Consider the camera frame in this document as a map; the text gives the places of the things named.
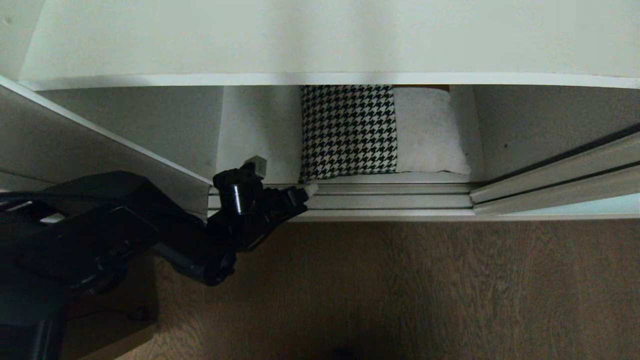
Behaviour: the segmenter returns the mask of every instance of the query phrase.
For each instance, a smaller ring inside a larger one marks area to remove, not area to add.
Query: black and white pillow
[[[396,171],[396,111],[390,85],[302,86],[301,100],[301,183]]]

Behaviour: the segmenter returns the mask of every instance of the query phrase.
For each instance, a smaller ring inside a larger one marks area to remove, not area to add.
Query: cabinet door
[[[635,193],[640,131],[478,188],[471,197],[477,215],[499,215]]]
[[[211,181],[0,77],[0,188],[38,190],[114,170],[149,178],[195,215]]]

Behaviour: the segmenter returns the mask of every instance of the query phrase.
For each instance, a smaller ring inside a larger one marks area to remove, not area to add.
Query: houndstooth pillow
[[[390,85],[301,86],[300,183],[396,171],[397,133]]]

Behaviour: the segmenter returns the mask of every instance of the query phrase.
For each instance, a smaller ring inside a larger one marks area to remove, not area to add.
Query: pillow
[[[300,182],[393,172],[471,173],[449,93],[390,85],[302,86]]]

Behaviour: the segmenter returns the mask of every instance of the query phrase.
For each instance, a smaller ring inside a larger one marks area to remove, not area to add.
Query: white pillow
[[[394,88],[396,172],[449,171],[470,174],[451,96],[432,88]]]

